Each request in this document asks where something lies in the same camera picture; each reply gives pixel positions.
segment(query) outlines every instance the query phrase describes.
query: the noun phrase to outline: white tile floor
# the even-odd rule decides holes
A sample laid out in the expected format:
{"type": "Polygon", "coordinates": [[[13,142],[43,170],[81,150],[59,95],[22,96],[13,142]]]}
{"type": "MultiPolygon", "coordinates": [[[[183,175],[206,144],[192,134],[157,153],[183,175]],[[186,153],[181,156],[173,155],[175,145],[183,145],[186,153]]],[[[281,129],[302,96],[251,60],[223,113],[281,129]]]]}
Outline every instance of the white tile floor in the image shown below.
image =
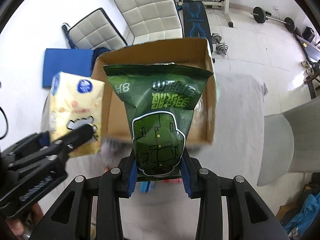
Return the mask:
{"type": "MultiPolygon", "coordinates": [[[[248,12],[230,9],[234,28],[229,28],[220,10],[208,9],[211,33],[220,33],[228,44],[228,54],[215,58],[216,72],[250,73],[264,81],[269,93],[264,98],[264,114],[279,114],[310,101],[308,86],[303,84],[304,54],[295,38],[276,22],[258,24],[248,12]]],[[[254,186],[274,214],[279,206],[298,197],[311,174],[285,174],[274,183],[254,186]]]]}

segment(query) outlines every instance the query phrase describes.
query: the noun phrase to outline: barbell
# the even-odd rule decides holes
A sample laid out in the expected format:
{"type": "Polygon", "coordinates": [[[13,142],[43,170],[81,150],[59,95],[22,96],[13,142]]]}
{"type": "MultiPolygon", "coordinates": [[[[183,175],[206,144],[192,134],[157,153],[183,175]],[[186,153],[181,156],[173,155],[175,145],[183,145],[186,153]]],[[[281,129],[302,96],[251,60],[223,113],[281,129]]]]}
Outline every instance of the barbell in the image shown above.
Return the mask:
{"type": "Polygon", "coordinates": [[[267,16],[266,12],[258,6],[253,9],[253,12],[251,14],[253,15],[253,17],[257,23],[262,24],[262,23],[265,23],[267,19],[271,19],[271,20],[275,20],[275,21],[284,23],[284,26],[291,33],[293,33],[296,28],[294,25],[294,21],[290,17],[287,17],[286,19],[284,19],[284,21],[272,18],[270,16],[267,16]]]}
{"type": "Polygon", "coordinates": [[[219,33],[212,33],[211,40],[213,44],[218,44],[216,46],[216,52],[218,54],[223,53],[224,55],[227,54],[228,51],[228,45],[226,43],[221,43],[222,36],[219,33]]]}

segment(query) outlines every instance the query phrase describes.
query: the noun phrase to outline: chair backrest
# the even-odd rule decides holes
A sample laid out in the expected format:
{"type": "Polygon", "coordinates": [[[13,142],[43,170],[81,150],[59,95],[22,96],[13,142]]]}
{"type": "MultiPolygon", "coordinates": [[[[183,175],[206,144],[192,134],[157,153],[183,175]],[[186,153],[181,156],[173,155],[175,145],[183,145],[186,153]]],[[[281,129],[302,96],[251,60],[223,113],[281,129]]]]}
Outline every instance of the chair backrest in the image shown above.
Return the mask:
{"type": "Polygon", "coordinates": [[[175,0],[115,0],[115,3],[135,37],[135,44],[183,37],[175,0]]]}
{"type": "Polygon", "coordinates": [[[289,172],[320,171],[320,98],[283,113],[294,137],[289,172]]]}
{"type": "Polygon", "coordinates": [[[120,49],[127,42],[102,8],[94,10],[68,30],[71,41],[78,49],[120,49]]]}

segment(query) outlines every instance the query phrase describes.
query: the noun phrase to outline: cardboard box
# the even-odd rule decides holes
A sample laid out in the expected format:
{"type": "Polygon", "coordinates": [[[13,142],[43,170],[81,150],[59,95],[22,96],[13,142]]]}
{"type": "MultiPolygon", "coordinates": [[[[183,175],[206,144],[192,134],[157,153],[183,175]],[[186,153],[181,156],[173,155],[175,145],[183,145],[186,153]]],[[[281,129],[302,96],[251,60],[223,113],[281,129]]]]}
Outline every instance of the cardboard box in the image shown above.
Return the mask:
{"type": "Polygon", "coordinates": [[[281,220],[283,219],[284,215],[292,210],[293,208],[296,208],[298,207],[297,203],[289,203],[287,205],[284,205],[284,206],[280,206],[279,207],[279,211],[276,215],[276,218],[279,220],[279,222],[281,222],[281,220]]]}
{"type": "MultiPolygon", "coordinates": [[[[206,39],[184,38],[148,42],[102,54],[97,58],[92,78],[105,82],[102,104],[102,136],[132,142],[124,103],[111,88],[103,70],[105,65],[171,63],[203,68],[213,72],[213,63],[206,39]]],[[[216,83],[212,75],[202,94],[203,111],[197,111],[187,138],[187,145],[213,141],[216,83]]]]}

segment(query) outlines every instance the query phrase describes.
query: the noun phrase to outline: blue yoga mat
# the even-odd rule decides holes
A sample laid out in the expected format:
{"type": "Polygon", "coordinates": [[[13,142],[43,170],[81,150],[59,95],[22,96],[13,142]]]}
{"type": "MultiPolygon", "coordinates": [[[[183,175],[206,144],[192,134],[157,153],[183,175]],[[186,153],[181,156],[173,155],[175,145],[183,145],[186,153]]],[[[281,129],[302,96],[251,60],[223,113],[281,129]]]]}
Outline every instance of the blue yoga mat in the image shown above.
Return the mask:
{"type": "Polygon", "coordinates": [[[46,49],[42,87],[51,87],[52,77],[60,71],[90,77],[93,52],[90,49],[46,49]]]}

